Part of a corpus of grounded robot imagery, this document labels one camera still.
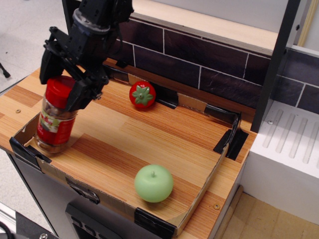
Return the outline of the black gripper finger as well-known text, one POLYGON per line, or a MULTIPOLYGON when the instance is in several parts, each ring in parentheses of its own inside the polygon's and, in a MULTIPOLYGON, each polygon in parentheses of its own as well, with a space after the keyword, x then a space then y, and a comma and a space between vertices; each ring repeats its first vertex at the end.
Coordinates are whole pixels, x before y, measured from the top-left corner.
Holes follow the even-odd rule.
POLYGON ((96 98, 94 83, 88 79, 76 81, 67 99, 66 110, 85 109, 96 98))
POLYGON ((62 58, 49 50, 45 50, 40 67, 40 82, 46 85, 50 78, 62 75, 64 67, 62 58))

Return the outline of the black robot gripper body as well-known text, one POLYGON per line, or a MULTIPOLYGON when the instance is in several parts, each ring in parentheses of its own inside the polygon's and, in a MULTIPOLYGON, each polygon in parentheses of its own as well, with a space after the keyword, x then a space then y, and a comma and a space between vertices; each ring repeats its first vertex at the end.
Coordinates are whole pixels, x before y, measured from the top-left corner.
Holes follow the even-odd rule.
POLYGON ((92 81, 97 99, 108 83, 103 62, 115 41, 121 38, 120 23, 128 21, 133 11, 130 0, 82 0, 73 12, 70 33, 51 27, 45 50, 62 58, 64 70, 75 81, 92 81))

